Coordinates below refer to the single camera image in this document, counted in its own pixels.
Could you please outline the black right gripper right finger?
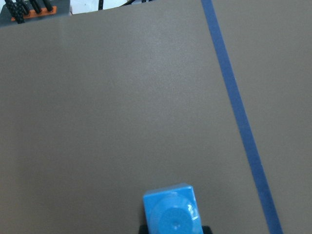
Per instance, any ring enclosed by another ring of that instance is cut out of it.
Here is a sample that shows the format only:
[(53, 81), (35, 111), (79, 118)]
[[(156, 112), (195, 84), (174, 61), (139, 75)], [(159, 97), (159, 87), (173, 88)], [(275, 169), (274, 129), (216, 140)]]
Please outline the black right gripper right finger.
[(209, 226), (202, 226), (204, 234), (212, 234), (212, 230)]

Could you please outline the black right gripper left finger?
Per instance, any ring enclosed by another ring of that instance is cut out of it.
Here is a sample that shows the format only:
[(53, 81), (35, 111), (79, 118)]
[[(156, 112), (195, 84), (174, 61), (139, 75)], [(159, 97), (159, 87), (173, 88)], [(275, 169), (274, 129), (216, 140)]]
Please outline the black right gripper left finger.
[(140, 225), (138, 234), (149, 234), (148, 226), (145, 225)]

